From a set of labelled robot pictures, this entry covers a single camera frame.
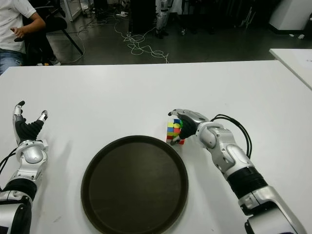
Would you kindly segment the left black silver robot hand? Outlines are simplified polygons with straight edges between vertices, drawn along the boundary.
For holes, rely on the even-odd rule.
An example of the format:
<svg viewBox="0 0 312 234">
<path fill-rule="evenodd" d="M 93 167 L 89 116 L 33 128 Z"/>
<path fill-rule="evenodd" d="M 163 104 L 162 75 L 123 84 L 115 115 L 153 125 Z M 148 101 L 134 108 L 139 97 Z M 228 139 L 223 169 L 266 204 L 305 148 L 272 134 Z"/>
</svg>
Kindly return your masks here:
<svg viewBox="0 0 312 234">
<path fill-rule="evenodd" d="M 26 123 L 26 119 L 22 115 L 22 107 L 24 104 L 24 100 L 20 101 L 14 107 L 13 111 L 13 129 L 17 145 L 20 145 L 22 142 L 27 140 L 36 141 L 38 134 L 42 130 L 42 127 L 48 118 L 48 112 L 44 110 L 36 121 Z"/>
</svg>

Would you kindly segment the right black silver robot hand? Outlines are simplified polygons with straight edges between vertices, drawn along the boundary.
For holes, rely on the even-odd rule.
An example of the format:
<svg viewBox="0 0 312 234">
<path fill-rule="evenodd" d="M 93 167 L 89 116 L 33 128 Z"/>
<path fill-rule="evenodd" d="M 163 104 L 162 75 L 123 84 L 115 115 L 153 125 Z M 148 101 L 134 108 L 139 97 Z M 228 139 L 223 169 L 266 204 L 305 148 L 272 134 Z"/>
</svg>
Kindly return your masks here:
<svg viewBox="0 0 312 234">
<path fill-rule="evenodd" d="M 209 119 L 202 114 L 187 109 L 174 109 L 168 113 L 168 116 L 176 116 L 182 121 L 180 133 L 171 140 L 171 145 L 178 144 L 183 139 L 194 135 L 201 123 L 209 122 Z"/>
</svg>

